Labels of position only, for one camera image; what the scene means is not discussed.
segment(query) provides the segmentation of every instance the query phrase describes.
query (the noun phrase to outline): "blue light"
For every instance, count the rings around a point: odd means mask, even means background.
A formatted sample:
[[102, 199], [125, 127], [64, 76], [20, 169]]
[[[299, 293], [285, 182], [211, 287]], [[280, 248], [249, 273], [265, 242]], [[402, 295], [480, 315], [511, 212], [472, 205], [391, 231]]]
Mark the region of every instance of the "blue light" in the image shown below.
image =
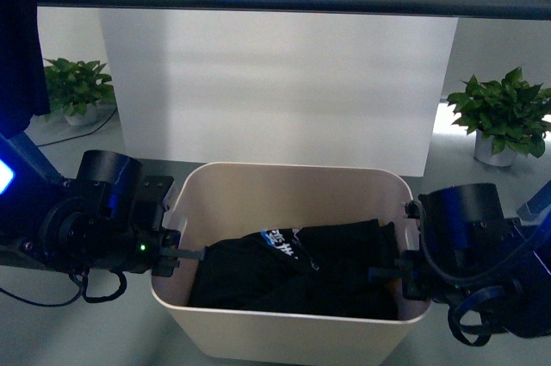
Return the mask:
[[5, 192], [14, 180], [15, 173], [0, 159], [0, 195]]

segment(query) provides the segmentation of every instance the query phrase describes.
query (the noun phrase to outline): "black t-shirt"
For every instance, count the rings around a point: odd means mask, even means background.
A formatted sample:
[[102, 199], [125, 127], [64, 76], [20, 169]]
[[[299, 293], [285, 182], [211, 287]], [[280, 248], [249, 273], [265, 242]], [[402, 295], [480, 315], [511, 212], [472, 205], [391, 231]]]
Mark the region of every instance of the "black t-shirt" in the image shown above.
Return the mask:
[[207, 248], [188, 304], [396, 319], [392, 294], [368, 269], [393, 268], [397, 257], [393, 223], [377, 220], [253, 233]]

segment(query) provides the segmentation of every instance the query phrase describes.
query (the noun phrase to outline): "black cable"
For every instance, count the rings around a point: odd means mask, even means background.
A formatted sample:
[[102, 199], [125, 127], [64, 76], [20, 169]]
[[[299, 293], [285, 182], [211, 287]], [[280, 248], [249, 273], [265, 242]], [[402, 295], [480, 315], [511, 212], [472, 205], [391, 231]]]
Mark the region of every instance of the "black cable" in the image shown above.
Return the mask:
[[7, 290], [4, 290], [3, 288], [0, 288], [0, 293], [4, 293], [5, 295], [16, 299], [18, 301], [21, 301], [23, 303], [30, 304], [31, 306], [37, 306], [37, 307], [63, 307], [63, 306], [69, 306], [70, 304], [77, 301], [84, 293], [84, 284], [82, 281], [77, 279], [77, 276], [74, 274], [70, 274], [69, 278], [71, 278], [71, 281], [78, 285], [78, 291], [77, 293], [68, 301], [65, 301], [63, 303], [53, 303], [53, 304], [46, 304], [46, 303], [38, 303], [36, 301], [31, 301], [24, 299], [22, 297], [19, 297], [18, 295], [14, 295], [13, 293], [10, 293]]
[[124, 292], [127, 290], [127, 278], [124, 276], [122, 271], [110, 271], [111, 273], [115, 274], [117, 277], [119, 277], [119, 288], [117, 291], [115, 291], [112, 295], [106, 295], [103, 297], [90, 297], [87, 295], [88, 292], [88, 274], [90, 273], [90, 269], [87, 269], [83, 274], [83, 285], [84, 285], [84, 291], [83, 291], [83, 298], [84, 301], [87, 303], [104, 303], [106, 301], [113, 301], [114, 299], [117, 299], [121, 297]]
[[94, 129], [92, 132], [88, 132], [88, 133], [85, 133], [83, 135], [78, 135], [78, 136], [72, 136], [70, 138], [65, 138], [64, 140], [55, 140], [54, 142], [48, 142], [47, 144], [42, 144], [42, 145], [37, 145], [38, 148], [42, 148], [43, 146], [50, 146], [50, 145], [55, 145], [55, 144], [59, 144], [61, 142], [66, 142], [67, 140], [77, 140], [78, 138], [83, 138], [84, 136], [90, 136], [92, 135], [93, 133], [96, 133], [97, 131], [99, 131], [101, 128], [103, 128], [105, 126], [105, 124], [107, 122], [109, 122], [111, 120], [111, 118], [117, 113], [119, 109], [118, 108], [115, 108], [115, 110], [113, 111], [113, 113], [109, 116], [109, 118], [107, 118], [105, 120], [105, 122], [100, 125], [97, 129]]

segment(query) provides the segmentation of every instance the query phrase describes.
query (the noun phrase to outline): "metal bar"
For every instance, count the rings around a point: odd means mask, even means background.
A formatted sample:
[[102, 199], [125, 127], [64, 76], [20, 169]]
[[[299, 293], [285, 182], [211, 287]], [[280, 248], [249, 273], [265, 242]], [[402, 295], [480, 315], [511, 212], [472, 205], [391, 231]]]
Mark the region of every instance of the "metal bar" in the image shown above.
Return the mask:
[[551, 0], [38, 0], [38, 4], [551, 20]]

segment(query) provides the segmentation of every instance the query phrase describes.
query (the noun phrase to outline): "gray floor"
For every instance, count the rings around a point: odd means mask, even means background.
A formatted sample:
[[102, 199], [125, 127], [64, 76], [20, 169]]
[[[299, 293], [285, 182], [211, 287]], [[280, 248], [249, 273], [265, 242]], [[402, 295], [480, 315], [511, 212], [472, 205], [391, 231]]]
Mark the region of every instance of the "gray floor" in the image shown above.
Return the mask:
[[[111, 108], [101, 110], [107, 118]], [[72, 129], [63, 118], [48, 123], [34, 120], [28, 134], [39, 145], [85, 133], [93, 127]], [[407, 178], [415, 194], [464, 183], [496, 183], [506, 216], [551, 178], [551, 153], [540, 159], [517, 158], [510, 169], [497, 169], [473, 160], [473, 137], [434, 133], [423, 178]], [[66, 177], [75, 177], [80, 158], [89, 149], [125, 153], [117, 115], [99, 132], [42, 151]], [[181, 186], [198, 164], [145, 161], [152, 174], [174, 175]], [[0, 286], [40, 301], [61, 301], [74, 285], [65, 275], [0, 267]], [[107, 294], [115, 280], [96, 273], [92, 294]], [[0, 296], [0, 364], [5, 365], [245, 365], [262, 364], [204, 356], [183, 330], [152, 297], [148, 275], [130, 275], [128, 291], [102, 305], [83, 301], [64, 308], [30, 307]], [[468, 348], [448, 330], [446, 307], [433, 305], [425, 319], [383, 363], [394, 365], [549, 365], [550, 338], [524, 340], [511, 335], [492, 338], [483, 348]]]

